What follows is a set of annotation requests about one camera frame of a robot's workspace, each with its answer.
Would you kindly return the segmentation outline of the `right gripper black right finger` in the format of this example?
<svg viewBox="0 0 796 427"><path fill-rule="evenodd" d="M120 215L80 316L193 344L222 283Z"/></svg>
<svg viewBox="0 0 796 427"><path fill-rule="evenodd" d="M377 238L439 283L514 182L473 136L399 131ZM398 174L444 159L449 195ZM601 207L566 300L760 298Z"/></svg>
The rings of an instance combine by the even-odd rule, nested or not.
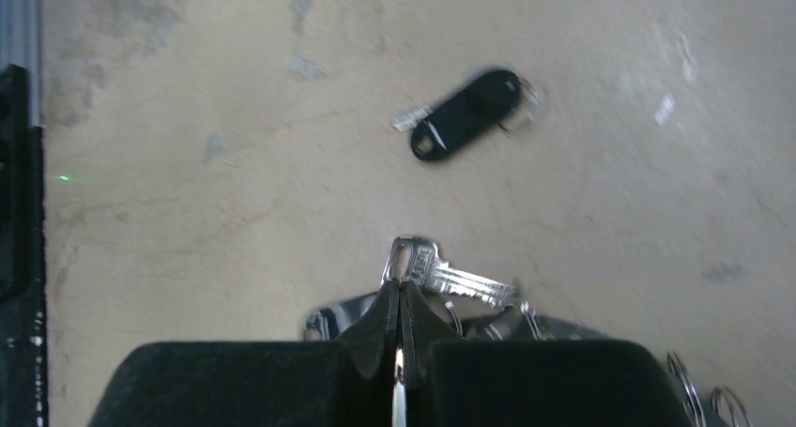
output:
<svg viewBox="0 0 796 427"><path fill-rule="evenodd" d="M664 370L622 340L466 340L401 285L410 426L688 426Z"/></svg>

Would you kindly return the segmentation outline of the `black plastic key tag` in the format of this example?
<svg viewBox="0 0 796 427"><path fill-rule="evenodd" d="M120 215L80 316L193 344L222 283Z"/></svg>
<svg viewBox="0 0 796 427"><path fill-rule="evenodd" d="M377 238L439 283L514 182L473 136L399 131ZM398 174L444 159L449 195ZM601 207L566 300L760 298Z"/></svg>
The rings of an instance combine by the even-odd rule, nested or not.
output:
<svg viewBox="0 0 796 427"><path fill-rule="evenodd" d="M412 130L409 146L414 156L426 162L446 160L497 127L500 117L518 101L513 86L519 77L510 69L494 67L482 71L449 94L441 108ZM500 111L490 120L476 118L464 108L470 96L488 101L492 107L500 106Z"/></svg>

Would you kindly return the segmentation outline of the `large keyring with keys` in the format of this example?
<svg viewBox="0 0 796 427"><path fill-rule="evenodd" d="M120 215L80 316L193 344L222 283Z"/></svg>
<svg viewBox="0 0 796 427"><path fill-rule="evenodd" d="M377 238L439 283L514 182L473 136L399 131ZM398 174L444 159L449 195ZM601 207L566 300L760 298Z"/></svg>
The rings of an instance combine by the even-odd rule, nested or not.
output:
<svg viewBox="0 0 796 427"><path fill-rule="evenodd" d="M330 341L356 324L371 308L376 293L332 302L318 307L304 321L302 339ZM523 340L609 340L599 330L574 321L538 314L527 303L521 308L501 313L486 313L462 318L448 297L433 296L447 314L443 317L460 336L468 339ZM753 424L742 399L727 386L716 386L708 392L697 389L680 355L666 353L663 364L668 378L681 398L686 414L695 426L751 426Z"/></svg>

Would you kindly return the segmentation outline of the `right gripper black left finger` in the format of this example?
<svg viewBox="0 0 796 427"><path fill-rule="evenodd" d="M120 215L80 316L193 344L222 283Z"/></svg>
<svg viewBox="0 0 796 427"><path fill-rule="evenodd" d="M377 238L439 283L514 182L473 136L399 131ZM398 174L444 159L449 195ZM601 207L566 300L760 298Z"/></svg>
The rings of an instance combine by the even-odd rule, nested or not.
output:
<svg viewBox="0 0 796 427"><path fill-rule="evenodd" d="M133 350L92 426L388 426L399 285L332 341L159 342Z"/></svg>

